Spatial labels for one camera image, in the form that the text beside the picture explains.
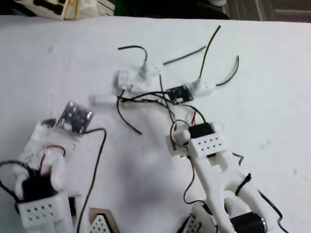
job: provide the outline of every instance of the circuit board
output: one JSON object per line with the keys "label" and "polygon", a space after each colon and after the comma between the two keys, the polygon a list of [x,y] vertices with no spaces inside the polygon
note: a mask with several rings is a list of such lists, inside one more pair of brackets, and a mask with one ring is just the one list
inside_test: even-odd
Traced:
{"label": "circuit board", "polygon": [[193,100],[193,96],[186,85],[167,89],[166,92],[168,93],[173,105],[178,105]]}

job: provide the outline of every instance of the red wire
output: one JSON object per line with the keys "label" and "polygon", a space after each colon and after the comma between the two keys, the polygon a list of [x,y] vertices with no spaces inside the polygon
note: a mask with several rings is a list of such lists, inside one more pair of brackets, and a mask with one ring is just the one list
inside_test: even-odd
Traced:
{"label": "red wire", "polygon": [[179,145],[179,144],[177,144],[177,143],[175,142],[174,138],[173,138],[173,128],[174,128],[174,125],[175,125],[178,121],[184,122],[186,125],[188,125],[188,127],[190,127],[189,124],[188,124],[187,122],[185,122],[184,120],[177,119],[176,121],[173,122],[173,124],[172,124],[172,126],[171,126],[171,129],[170,129],[170,138],[171,138],[171,140],[172,140],[177,146],[183,147],[184,145]]}
{"label": "red wire", "polygon": [[191,125],[195,125],[195,114],[196,114],[196,112],[194,112],[194,113],[192,114]]}
{"label": "red wire", "polygon": [[[66,155],[66,150],[62,146],[59,146],[59,145],[49,145],[45,149],[49,149],[49,148],[59,148],[59,149],[62,149],[63,150],[63,157],[65,157],[65,155]],[[42,170],[42,165],[43,165],[43,160],[44,159],[45,159],[45,153],[43,154],[42,159],[40,161],[40,166],[39,166],[39,171],[40,172]]]}
{"label": "red wire", "polygon": [[42,159],[41,159],[41,161],[40,161],[40,167],[39,167],[39,171],[40,171],[40,172],[41,172],[41,170],[42,170],[42,164],[43,164],[44,158],[45,158],[45,154],[43,154]]}

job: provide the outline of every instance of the silver metal plate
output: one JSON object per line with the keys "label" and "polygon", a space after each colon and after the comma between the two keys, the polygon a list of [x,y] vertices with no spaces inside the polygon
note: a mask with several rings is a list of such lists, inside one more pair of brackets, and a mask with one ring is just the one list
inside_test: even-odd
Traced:
{"label": "silver metal plate", "polygon": [[69,133],[84,134],[93,116],[89,109],[69,101],[56,126]]}

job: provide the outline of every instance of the robot part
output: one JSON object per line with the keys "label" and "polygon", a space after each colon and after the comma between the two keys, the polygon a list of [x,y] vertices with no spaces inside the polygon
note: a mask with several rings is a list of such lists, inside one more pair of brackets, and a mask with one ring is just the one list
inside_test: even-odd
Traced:
{"label": "robot part", "polygon": [[246,174],[228,151],[222,134],[215,132],[209,123],[190,126],[187,130],[190,140],[188,150],[183,153],[199,176],[207,195],[204,202],[211,212],[207,213],[202,204],[193,205],[192,213],[202,223],[200,231],[215,232],[217,227],[219,233],[271,232],[276,219],[253,182],[245,182],[238,196],[234,195]]}

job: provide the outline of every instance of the white cloth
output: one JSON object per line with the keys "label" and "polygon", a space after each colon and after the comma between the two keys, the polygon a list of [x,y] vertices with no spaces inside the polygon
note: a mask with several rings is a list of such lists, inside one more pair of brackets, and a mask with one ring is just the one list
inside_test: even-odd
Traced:
{"label": "white cloth", "polygon": [[[227,85],[190,104],[208,121],[224,125],[233,152],[245,156],[242,167],[256,186],[282,211],[283,226],[294,233],[311,229],[311,24],[253,21],[96,17],[59,22],[44,18],[0,17],[0,160],[15,159],[37,121],[59,116],[69,99],[89,107],[92,94],[111,94],[118,69],[137,71],[141,45],[150,61],[179,57],[210,46],[202,78],[227,78]],[[203,52],[164,68],[164,89],[198,78]],[[155,79],[152,90],[160,90]],[[191,206],[183,192],[191,180],[187,160],[171,158],[165,143],[170,119],[166,109],[143,104],[121,109],[143,132],[138,136],[115,108],[94,108],[89,128],[106,127],[90,207],[112,211],[122,233],[173,233]],[[189,114],[176,108],[178,118]],[[102,139],[85,137],[68,164],[71,185],[86,192]],[[10,169],[1,170],[10,187]],[[204,198],[196,177],[188,200]],[[13,200],[0,190],[0,232],[21,232]],[[282,233],[276,228],[272,233]]]}

